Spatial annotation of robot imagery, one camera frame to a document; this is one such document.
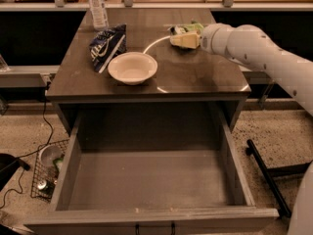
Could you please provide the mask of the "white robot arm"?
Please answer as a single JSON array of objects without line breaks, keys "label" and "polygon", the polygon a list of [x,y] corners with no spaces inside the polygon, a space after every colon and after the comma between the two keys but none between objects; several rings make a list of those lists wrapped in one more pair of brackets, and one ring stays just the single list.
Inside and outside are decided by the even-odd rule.
[{"label": "white robot arm", "polygon": [[[179,29],[170,36],[170,43],[189,49],[200,47],[251,70],[264,71],[313,115],[313,62],[280,48],[259,27],[213,23],[200,29]],[[254,155],[280,205],[281,214],[290,219],[287,235],[313,235],[313,164],[302,166],[304,176],[290,210],[254,144],[251,141],[247,144],[247,152]]]}]

